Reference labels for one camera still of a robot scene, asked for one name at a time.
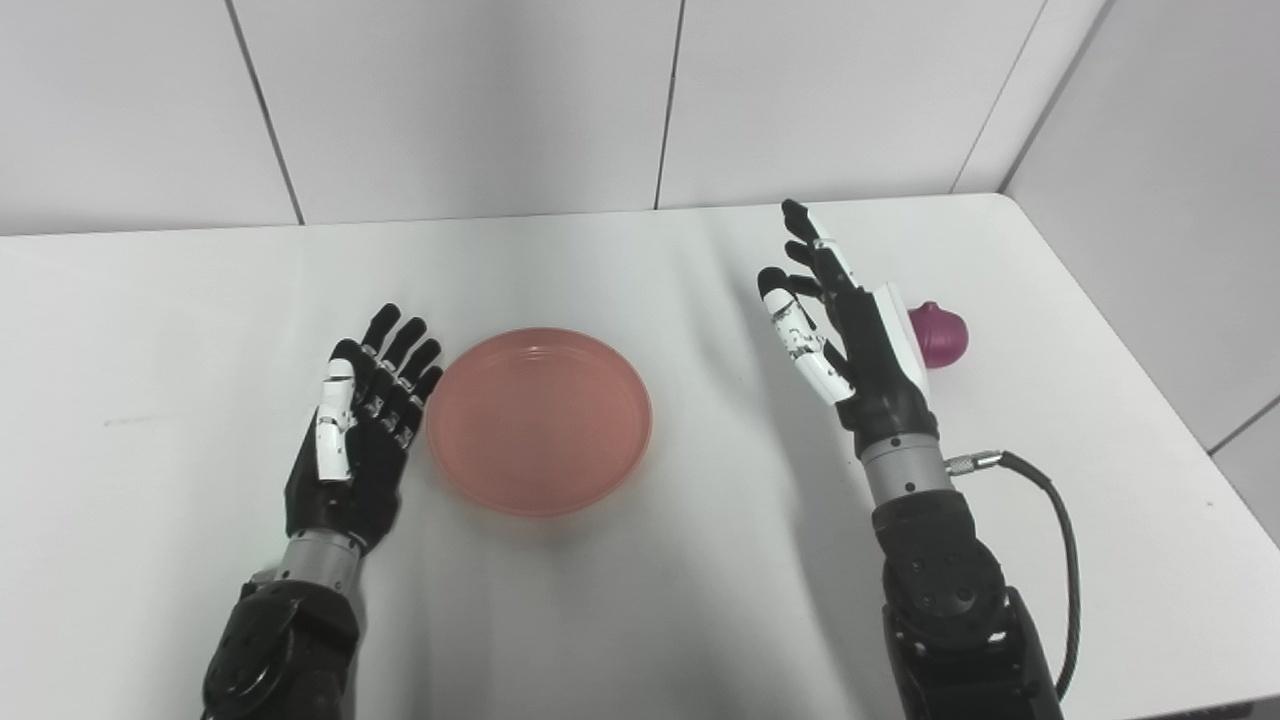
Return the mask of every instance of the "black cable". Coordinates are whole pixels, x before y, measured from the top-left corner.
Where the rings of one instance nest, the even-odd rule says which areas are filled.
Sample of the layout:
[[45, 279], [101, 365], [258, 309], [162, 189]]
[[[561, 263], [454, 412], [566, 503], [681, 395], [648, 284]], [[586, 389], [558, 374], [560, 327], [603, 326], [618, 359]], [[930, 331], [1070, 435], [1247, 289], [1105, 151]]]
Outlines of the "black cable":
[[1034, 465], [1009, 451], [1001, 452], [996, 464], [1009, 468], [1044, 491], [1050, 502], [1053, 503], [1057, 524], [1062, 528], [1062, 544], [1066, 548], [1066, 655], [1062, 657], [1062, 670], [1053, 685], [1059, 700], [1061, 700], [1066, 694], [1068, 685], [1071, 684], [1075, 661], [1080, 653], [1080, 559], [1075, 551], [1075, 532], [1071, 529], [1071, 518], [1066, 514], [1066, 503], [1062, 502], [1062, 496], [1057, 493], [1053, 482]]

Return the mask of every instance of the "robotic arm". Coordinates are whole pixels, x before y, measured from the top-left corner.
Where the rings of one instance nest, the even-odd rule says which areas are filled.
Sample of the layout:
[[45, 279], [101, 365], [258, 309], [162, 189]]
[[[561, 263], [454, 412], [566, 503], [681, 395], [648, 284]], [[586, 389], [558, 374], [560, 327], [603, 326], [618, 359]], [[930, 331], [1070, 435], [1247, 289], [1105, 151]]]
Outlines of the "robotic arm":
[[[1043, 475], [1012, 454], [950, 462], [942, 457], [924, 363], [896, 290], [868, 292], [859, 286], [840, 247], [805, 206], [787, 200], [782, 213], [801, 241], [787, 242], [786, 252], [813, 277], [765, 268], [758, 277], [760, 297], [796, 368], [854, 433], [876, 502], [872, 523], [884, 551], [884, 642], [906, 716], [1060, 720], [1060, 693], [1036, 625], [978, 539], [969, 506], [951, 483], [952, 475], [995, 464], [1023, 462]], [[797, 293], [822, 301], [844, 354], [819, 334]], [[1056, 491], [1047, 491], [1059, 509]], [[1074, 638], [1078, 603], [1069, 525], [1064, 536]], [[1065, 667], [1060, 691], [1069, 676]]]
[[420, 318], [384, 306], [364, 341], [339, 342], [284, 488], [289, 543], [241, 588], [204, 683], [204, 720], [339, 720], [360, 626], [349, 593], [390, 530], [422, 407], [442, 370]]

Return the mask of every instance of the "metal wrist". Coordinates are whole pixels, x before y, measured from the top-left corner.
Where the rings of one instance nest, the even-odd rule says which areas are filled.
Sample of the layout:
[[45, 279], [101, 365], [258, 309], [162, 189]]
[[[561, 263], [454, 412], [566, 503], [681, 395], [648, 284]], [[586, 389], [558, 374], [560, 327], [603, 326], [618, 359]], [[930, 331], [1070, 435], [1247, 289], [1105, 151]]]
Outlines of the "metal wrist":
[[868, 446], [859, 459], [877, 507], [918, 492], [955, 489], [938, 438], [929, 434], [909, 433], [883, 439]]
[[300, 580], [348, 594], [356, 584], [360, 544], [355, 538], [325, 529], [294, 533], [284, 550], [276, 580]]

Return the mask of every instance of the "pink dish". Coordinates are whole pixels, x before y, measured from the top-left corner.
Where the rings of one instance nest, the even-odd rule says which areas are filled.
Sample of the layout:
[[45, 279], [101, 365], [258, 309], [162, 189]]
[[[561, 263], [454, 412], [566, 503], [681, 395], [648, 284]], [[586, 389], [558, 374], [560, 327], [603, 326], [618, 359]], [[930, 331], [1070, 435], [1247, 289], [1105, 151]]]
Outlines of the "pink dish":
[[653, 413], [635, 369], [581, 333], [492, 337], [444, 373], [426, 437], [462, 495], [513, 515], [558, 515], [600, 500], [639, 464]]

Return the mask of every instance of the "white table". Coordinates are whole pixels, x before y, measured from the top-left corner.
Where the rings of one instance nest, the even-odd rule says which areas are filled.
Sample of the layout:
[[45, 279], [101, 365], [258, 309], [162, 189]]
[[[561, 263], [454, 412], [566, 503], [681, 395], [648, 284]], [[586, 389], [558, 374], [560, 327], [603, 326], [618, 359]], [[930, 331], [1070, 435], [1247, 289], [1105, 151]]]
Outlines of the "white table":
[[[1280, 551], [1021, 211], [998, 196], [817, 205], [860, 279], [964, 315], [931, 374], [950, 454], [1007, 447], [1080, 542], [1065, 712], [1280, 693]], [[417, 443], [365, 566], [360, 720], [900, 716], [851, 441], [782, 354], [755, 273], [776, 206], [5, 238], [0, 717], [195, 717], [335, 340], [384, 301], [445, 359], [562, 325], [648, 383], [637, 474], [579, 514], [462, 500]], [[960, 480], [1055, 669], [1065, 583], [1029, 483]]]

